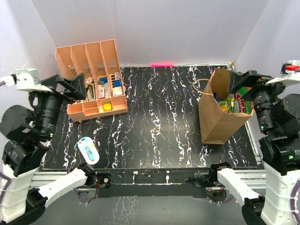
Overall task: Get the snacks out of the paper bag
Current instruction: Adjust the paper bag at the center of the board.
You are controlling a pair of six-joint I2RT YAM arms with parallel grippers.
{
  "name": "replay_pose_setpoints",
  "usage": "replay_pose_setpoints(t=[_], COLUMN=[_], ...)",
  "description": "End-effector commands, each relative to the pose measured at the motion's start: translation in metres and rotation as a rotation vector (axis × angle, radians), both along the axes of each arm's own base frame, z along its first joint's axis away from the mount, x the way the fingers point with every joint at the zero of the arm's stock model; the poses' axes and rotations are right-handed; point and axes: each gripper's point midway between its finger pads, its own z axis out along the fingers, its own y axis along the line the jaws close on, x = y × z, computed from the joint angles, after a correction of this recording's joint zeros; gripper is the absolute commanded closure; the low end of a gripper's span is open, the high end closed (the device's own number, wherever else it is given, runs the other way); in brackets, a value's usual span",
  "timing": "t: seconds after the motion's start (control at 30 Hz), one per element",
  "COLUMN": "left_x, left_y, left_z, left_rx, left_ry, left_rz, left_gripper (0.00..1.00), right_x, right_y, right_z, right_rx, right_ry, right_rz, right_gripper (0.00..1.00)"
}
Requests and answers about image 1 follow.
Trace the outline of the brown paper bag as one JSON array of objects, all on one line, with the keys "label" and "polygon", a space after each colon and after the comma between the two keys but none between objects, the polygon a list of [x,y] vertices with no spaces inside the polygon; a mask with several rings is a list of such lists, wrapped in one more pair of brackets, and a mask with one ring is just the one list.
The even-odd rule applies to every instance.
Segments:
[{"label": "brown paper bag", "polygon": [[242,127],[254,114],[254,106],[250,106],[250,114],[224,112],[214,98],[224,99],[228,96],[227,88],[230,81],[230,71],[215,69],[210,79],[199,79],[198,82],[207,81],[206,87],[198,101],[201,141],[203,144],[225,144],[225,142]]}]

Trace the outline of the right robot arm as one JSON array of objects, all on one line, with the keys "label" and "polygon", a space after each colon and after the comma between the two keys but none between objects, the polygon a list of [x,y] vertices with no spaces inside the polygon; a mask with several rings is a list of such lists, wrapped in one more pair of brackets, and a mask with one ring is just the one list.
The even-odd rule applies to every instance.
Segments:
[{"label": "right robot arm", "polygon": [[223,185],[241,206],[248,225],[297,225],[300,188],[300,96],[278,98],[286,87],[300,82],[296,69],[282,77],[260,75],[256,71],[230,73],[228,92],[248,87],[245,100],[254,103],[263,138],[260,148],[266,171],[266,192],[259,195],[249,188],[228,163],[213,164],[209,181]]}]

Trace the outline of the green chips bag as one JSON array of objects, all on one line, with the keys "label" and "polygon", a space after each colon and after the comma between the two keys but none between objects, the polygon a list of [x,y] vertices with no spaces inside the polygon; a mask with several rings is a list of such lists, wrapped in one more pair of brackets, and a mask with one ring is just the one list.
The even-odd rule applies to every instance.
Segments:
[{"label": "green chips bag", "polygon": [[242,98],[248,92],[248,90],[249,88],[242,87],[234,93],[233,113],[251,114],[253,108],[252,102]]}]

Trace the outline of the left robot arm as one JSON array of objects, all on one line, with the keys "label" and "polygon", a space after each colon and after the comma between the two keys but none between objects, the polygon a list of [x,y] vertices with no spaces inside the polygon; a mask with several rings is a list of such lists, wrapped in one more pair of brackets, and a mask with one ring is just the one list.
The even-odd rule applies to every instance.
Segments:
[{"label": "left robot arm", "polygon": [[20,69],[1,79],[6,86],[15,85],[29,94],[30,108],[9,107],[0,123],[8,139],[3,151],[0,188],[0,222],[3,225],[29,225],[39,219],[55,200],[78,187],[93,187],[97,182],[94,169],[79,165],[52,183],[33,188],[32,179],[40,167],[46,143],[54,137],[63,102],[86,98],[85,76],[71,79],[54,75],[40,80],[37,70]]}]

